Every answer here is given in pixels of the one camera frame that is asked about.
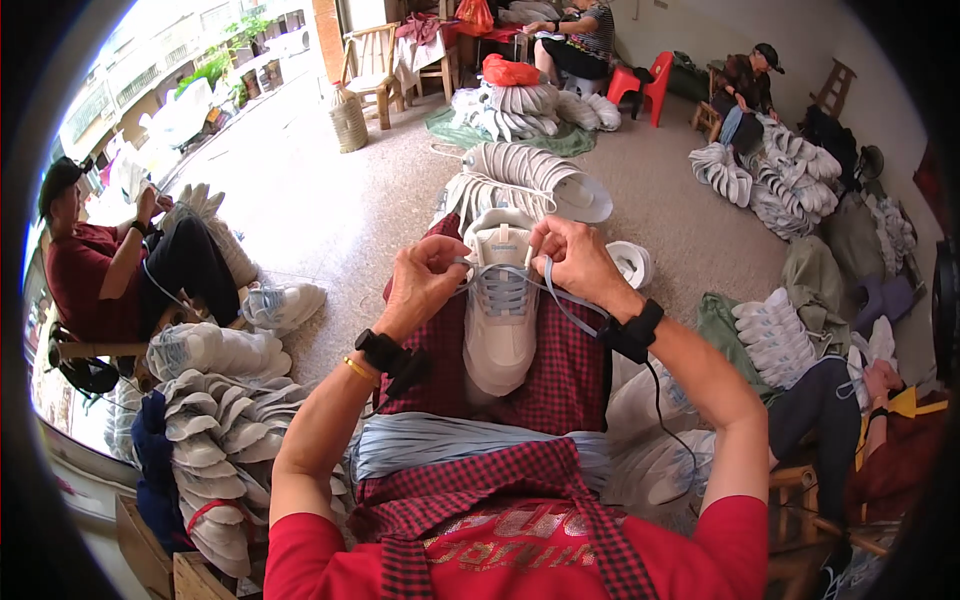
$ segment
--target hand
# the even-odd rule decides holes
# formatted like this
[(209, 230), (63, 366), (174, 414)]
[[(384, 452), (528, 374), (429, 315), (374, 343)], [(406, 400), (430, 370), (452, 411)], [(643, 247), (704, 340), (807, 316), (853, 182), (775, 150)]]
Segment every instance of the hand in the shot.
[(535, 34), (536, 32), (548, 32), (550, 31), (550, 24), (546, 21), (534, 21), (530, 25), (525, 25), (523, 27), (524, 34)]
[(551, 278), (567, 292), (609, 311), (621, 323), (639, 314), (643, 298), (613, 264), (596, 228), (549, 215), (530, 236), (537, 256), (533, 267), (543, 276), (546, 256), (553, 259)]
[(469, 267), (454, 263), (470, 249), (452, 237), (431, 235), (396, 254), (394, 287), (383, 316), (373, 326), (398, 344), (437, 314)]
[(874, 367), (866, 367), (863, 370), (863, 385), (867, 388), (867, 394), (870, 395), (870, 400), (874, 404), (874, 407), (877, 406), (886, 406), (887, 405), (887, 391), (886, 380), (884, 379), (883, 371), (880, 369), (875, 369)]
[(744, 100), (743, 96), (734, 93), (733, 98), (736, 99), (736, 105), (740, 107), (740, 110), (743, 110), (744, 112), (750, 112), (750, 109), (747, 107), (747, 101)]
[(148, 185), (143, 189), (140, 197), (136, 199), (136, 220), (147, 225), (157, 214), (156, 189), (152, 185)]
[(894, 371), (894, 368), (882, 358), (877, 358), (873, 364), (874, 369), (883, 373), (883, 385), (887, 390), (902, 390), (906, 387), (900, 374)]
[(156, 198), (156, 206), (154, 206), (154, 214), (151, 218), (157, 216), (161, 212), (170, 212), (174, 208), (174, 199), (166, 194), (161, 194)]

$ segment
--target striped shirt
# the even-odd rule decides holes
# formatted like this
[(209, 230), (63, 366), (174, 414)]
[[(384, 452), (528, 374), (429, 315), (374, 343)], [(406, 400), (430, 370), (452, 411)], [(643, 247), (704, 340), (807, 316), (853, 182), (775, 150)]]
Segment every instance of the striped shirt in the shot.
[(571, 34), (566, 43), (596, 59), (610, 62), (613, 52), (613, 11), (606, 4), (598, 3), (587, 9), (581, 18), (585, 16), (596, 19), (596, 30), (588, 34)]

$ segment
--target red plastic stool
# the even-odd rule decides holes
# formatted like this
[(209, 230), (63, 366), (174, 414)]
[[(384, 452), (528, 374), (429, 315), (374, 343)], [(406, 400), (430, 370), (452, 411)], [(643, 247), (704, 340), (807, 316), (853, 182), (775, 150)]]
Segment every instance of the red plastic stool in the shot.
[[(652, 83), (643, 86), (643, 109), (650, 110), (650, 125), (660, 126), (660, 111), (663, 109), (663, 99), (666, 96), (666, 85), (670, 79), (670, 68), (673, 66), (673, 54), (670, 52), (661, 52), (650, 67), (650, 74), (653, 75)], [(634, 72), (618, 64), (613, 70), (613, 76), (610, 80), (610, 89), (607, 92), (607, 99), (615, 105), (620, 104), (623, 94), (628, 91), (640, 91), (640, 79), (634, 75)], [(636, 119), (636, 107), (634, 108), (634, 118)]]

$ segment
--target gold bracelet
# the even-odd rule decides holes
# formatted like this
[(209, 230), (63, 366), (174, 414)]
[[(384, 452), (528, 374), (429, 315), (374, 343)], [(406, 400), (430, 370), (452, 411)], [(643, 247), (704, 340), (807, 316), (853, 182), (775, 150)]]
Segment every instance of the gold bracelet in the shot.
[(370, 381), (371, 385), (373, 385), (374, 388), (379, 388), (379, 387), (380, 387), (380, 379), (379, 379), (379, 377), (376, 377), (375, 375), (373, 375), (373, 373), (367, 371), (366, 369), (364, 369), (363, 367), (361, 367), (361, 366), (358, 365), (357, 363), (353, 362), (353, 359), (351, 359), (349, 356), (344, 356), (344, 362), (347, 363), (347, 365), (348, 365), (351, 369), (353, 369), (353, 372), (357, 373), (358, 375), (360, 375), (361, 377), (363, 377), (363, 378), (366, 379), (367, 381)]

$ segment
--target red t-shirt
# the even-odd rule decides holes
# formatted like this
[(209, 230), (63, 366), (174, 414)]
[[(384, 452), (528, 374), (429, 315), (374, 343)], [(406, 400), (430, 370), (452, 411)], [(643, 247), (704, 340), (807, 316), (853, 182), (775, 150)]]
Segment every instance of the red t-shirt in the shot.
[[(123, 296), (100, 300), (113, 255), (120, 248), (117, 228), (78, 223), (71, 237), (54, 240), (47, 251), (47, 286), (60, 321), (84, 342), (137, 342), (140, 326), (140, 270)], [(147, 249), (140, 249), (140, 260)]]
[[(622, 521), (660, 600), (762, 598), (767, 507), (750, 496), (717, 500), (692, 540), (642, 519)], [(513, 501), (451, 519), (423, 547), (437, 598), (608, 598), (583, 518), (568, 500)], [(347, 552), (336, 525), (308, 513), (270, 530), (263, 597), (379, 598), (380, 544)]]

